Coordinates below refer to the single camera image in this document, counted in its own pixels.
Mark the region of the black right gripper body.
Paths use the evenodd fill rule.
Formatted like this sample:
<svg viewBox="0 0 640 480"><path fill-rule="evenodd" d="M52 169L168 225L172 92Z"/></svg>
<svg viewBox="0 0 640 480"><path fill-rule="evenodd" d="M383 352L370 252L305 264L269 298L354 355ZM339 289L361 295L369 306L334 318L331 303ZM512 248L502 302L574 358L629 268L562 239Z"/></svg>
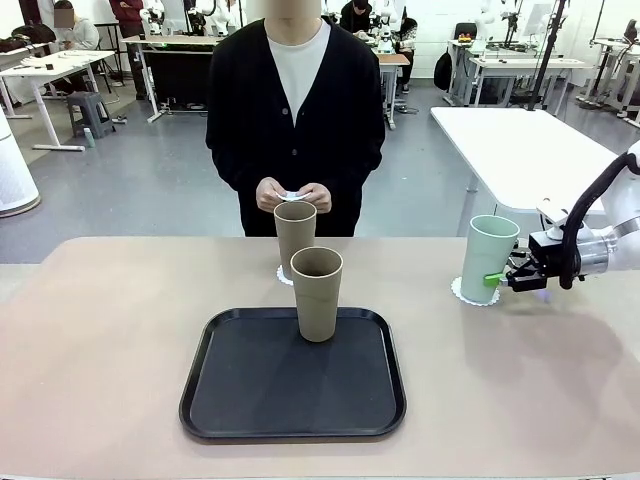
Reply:
<svg viewBox="0 0 640 480"><path fill-rule="evenodd" d="M528 248L537 275L533 290L545 289L548 280L553 278L566 290L567 282L562 276L566 256L564 238L555 240L545 231L533 232L529 235Z"/></svg>

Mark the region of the pale green plastic cup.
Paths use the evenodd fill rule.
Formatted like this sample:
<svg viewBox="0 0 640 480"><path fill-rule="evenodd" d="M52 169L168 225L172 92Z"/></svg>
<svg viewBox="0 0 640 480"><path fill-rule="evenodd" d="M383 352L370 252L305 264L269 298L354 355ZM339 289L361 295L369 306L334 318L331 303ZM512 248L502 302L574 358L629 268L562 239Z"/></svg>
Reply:
<svg viewBox="0 0 640 480"><path fill-rule="evenodd" d="M516 223L500 216L477 215L470 220L460 286L466 300L488 304L493 299L497 287L486 285L485 277L502 275L519 233Z"/></svg>

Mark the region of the tan plastic cup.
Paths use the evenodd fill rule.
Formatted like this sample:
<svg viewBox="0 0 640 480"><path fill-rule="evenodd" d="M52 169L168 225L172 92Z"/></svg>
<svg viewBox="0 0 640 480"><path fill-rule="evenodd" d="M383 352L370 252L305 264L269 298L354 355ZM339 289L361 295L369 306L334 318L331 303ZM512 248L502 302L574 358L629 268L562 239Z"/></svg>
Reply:
<svg viewBox="0 0 640 480"><path fill-rule="evenodd" d="M291 258L314 245L317 210L306 201L284 202L274 209L281 265L291 275Z"/></svg>
<svg viewBox="0 0 640 480"><path fill-rule="evenodd" d="M321 343L335 333L343 258L328 247L313 246L290 260L300 334Z"/></svg>

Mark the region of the person's right hand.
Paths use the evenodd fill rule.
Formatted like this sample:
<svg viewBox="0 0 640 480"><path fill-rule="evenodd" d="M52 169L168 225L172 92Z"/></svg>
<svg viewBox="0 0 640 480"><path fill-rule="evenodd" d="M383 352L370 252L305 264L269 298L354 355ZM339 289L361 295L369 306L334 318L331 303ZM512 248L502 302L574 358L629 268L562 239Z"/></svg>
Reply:
<svg viewBox="0 0 640 480"><path fill-rule="evenodd" d="M256 188L257 207L264 212L272 213L283 202L288 192L272 177L263 178Z"/></svg>

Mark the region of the small white desk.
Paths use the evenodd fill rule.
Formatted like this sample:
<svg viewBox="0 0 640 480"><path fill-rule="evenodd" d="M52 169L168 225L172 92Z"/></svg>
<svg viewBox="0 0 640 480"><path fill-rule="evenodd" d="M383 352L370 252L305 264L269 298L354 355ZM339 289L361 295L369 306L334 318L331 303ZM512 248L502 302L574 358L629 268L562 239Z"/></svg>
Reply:
<svg viewBox="0 0 640 480"><path fill-rule="evenodd" d="M485 39L460 42L450 40L448 52L452 59L452 73L448 94L445 100L453 107L469 107L471 96L476 91L480 68L473 59L483 58L486 53L487 41Z"/></svg>

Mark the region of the brown-topped table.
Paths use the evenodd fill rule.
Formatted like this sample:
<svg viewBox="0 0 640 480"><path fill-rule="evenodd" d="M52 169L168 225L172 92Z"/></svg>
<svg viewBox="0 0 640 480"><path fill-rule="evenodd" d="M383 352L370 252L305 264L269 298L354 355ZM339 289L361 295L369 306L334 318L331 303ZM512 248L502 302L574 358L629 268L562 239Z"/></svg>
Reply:
<svg viewBox="0 0 640 480"><path fill-rule="evenodd" d="M399 74L403 67L409 65L409 61L402 54L377 53L379 60L382 87L384 117L391 131L396 128L394 120L395 96Z"/></svg>

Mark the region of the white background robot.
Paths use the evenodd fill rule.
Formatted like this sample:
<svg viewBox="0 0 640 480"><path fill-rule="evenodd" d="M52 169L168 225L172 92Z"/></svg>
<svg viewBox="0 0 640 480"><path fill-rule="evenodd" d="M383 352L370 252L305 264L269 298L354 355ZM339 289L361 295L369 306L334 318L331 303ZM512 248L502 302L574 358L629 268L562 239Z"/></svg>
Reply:
<svg viewBox="0 0 640 480"><path fill-rule="evenodd" d="M148 25L151 35L162 35L165 19L165 8L162 0L142 0L143 8L140 17Z"/></svg>
<svg viewBox="0 0 640 480"><path fill-rule="evenodd" d="M395 0L373 0L373 13L377 25L377 52L393 54L392 26L397 22L398 14Z"/></svg>
<svg viewBox="0 0 640 480"><path fill-rule="evenodd" d="M488 26L494 22L493 0L480 0L480 10L475 18L476 40L488 40Z"/></svg>

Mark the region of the black plastic serving tray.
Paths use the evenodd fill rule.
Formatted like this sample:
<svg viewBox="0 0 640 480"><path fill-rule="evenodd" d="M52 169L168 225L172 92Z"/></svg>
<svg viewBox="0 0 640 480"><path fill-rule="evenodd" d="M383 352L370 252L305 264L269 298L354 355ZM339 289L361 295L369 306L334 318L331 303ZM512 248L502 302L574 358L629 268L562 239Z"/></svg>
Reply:
<svg viewBox="0 0 640 480"><path fill-rule="evenodd" d="M207 442L385 436L406 413L391 329L372 310L341 307L334 336L313 343L293 307L221 312L204 327L178 412Z"/></svg>

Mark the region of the seated person in black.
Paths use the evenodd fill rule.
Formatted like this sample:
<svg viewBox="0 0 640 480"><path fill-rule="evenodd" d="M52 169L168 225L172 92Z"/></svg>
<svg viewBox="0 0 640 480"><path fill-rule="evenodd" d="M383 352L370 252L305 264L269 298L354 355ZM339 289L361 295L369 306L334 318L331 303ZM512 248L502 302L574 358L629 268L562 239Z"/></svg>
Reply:
<svg viewBox="0 0 640 480"><path fill-rule="evenodd" d="M339 25L351 32L368 32L372 6L368 0L349 0L340 11Z"/></svg>

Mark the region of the person in black cardigan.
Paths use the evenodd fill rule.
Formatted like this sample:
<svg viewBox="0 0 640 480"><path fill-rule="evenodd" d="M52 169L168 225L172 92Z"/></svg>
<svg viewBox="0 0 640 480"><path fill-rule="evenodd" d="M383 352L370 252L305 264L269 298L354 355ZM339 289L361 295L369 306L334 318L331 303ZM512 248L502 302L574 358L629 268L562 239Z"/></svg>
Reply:
<svg viewBox="0 0 640 480"><path fill-rule="evenodd" d="M346 139L385 135L379 60L324 18L319 0L258 0L257 8L256 21L213 51L206 137L243 140L266 177L298 192L322 184ZM331 194L331 211L317 212L318 236L354 234L362 190ZM256 189L235 193L244 233L274 236L274 211L257 207Z"/></svg>

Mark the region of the desk with black panel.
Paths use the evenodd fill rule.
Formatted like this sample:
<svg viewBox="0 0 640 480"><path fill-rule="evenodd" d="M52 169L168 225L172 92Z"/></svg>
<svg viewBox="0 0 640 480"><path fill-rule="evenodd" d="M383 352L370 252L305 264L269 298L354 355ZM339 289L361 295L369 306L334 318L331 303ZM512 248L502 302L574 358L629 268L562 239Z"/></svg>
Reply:
<svg viewBox="0 0 640 480"><path fill-rule="evenodd" d="M176 113L207 113L212 36L134 35L123 43L135 49L151 103L149 124Z"/></svg>

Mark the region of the standing person in dark red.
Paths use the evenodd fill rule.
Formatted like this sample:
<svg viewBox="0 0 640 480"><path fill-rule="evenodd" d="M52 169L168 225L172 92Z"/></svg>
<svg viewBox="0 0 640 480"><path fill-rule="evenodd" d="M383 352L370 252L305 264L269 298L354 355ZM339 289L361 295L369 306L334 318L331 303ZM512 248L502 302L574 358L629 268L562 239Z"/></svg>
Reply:
<svg viewBox="0 0 640 480"><path fill-rule="evenodd" d="M137 36L144 32L140 11L143 8L143 0L108 0L112 13L118 21L121 35L124 39ZM138 57L135 46L127 45L128 61L136 89L136 99L147 98L146 87L142 73L142 63Z"/></svg>

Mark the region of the grey plastic stool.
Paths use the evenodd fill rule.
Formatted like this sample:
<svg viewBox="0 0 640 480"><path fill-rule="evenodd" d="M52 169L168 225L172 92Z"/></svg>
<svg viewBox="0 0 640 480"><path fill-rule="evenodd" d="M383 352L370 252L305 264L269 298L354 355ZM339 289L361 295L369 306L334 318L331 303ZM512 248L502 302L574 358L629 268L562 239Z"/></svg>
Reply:
<svg viewBox="0 0 640 480"><path fill-rule="evenodd" d="M115 132L113 120L99 92L74 92L66 97L72 135L77 138L88 128L94 138Z"/></svg>

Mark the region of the seated person in grey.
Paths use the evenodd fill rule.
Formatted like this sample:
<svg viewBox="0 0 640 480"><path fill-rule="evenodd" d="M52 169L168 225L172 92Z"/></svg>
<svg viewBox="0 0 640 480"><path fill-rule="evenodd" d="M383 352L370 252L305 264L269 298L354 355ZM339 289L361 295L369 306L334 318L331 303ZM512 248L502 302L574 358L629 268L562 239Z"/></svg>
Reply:
<svg viewBox="0 0 640 480"><path fill-rule="evenodd" d="M97 28L90 20L81 18L75 13L70 0L56 0L53 11L54 30L61 50L94 51L98 48L100 36ZM57 80L53 86L64 94L88 91L86 76L86 71L80 70Z"/></svg>

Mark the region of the black bag on desk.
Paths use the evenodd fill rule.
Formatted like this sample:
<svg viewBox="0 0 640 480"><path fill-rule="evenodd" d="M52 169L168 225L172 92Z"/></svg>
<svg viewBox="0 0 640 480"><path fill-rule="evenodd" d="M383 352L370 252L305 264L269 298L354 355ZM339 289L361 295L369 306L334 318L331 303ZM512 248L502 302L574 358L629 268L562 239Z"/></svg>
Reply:
<svg viewBox="0 0 640 480"><path fill-rule="evenodd" d="M12 30L13 36L21 36L29 40L32 45L56 42L54 31L44 24L29 24Z"/></svg>

